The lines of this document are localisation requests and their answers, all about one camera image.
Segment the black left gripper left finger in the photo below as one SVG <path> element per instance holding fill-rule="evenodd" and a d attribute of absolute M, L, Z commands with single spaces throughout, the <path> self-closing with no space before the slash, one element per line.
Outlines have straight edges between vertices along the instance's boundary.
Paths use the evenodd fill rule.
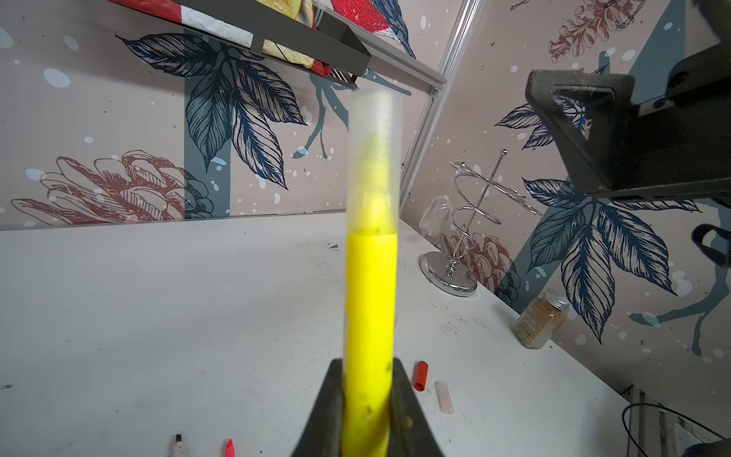
<path fill-rule="evenodd" d="M 291 457 L 341 455 L 344 411 L 342 374 L 343 360 L 333 359 Z"/>

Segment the clear translucent pen cap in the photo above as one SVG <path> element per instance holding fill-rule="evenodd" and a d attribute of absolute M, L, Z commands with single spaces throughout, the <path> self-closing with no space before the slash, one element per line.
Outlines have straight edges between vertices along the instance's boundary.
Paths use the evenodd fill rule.
<path fill-rule="evenodd" d="M 397 232 L 403 104 L 384 89 L 358 89 L 348 118 L 346 232 Z"/>

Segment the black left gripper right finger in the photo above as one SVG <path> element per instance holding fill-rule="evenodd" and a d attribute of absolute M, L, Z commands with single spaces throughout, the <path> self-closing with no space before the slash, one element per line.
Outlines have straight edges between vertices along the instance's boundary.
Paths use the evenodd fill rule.
<path fill-rule="evenodd" d="M 390 457 L 443 457 L 402 362 L 393 359 L 390 395 Z"/>

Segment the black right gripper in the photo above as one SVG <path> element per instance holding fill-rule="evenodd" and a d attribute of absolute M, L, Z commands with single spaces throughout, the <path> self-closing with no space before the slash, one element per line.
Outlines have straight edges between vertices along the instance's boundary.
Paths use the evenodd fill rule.
<path fill-rule="evenodd" d="M 580 192 L 614 200 L 730 197 L 730 3 L 692 5 L 720 43 L 670 70 L 661 107 L 632 102 L 631 75 L 529 74 L 525 98 Z"/>

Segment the yellow highlighter pen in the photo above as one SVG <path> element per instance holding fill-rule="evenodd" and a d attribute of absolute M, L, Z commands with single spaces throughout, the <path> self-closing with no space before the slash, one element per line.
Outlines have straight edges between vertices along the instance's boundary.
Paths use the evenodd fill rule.
<path fill-rule="evenodd" d="M 344 456 L 388 453 L 397 257 L 397 232 L 346 233 Z"/>

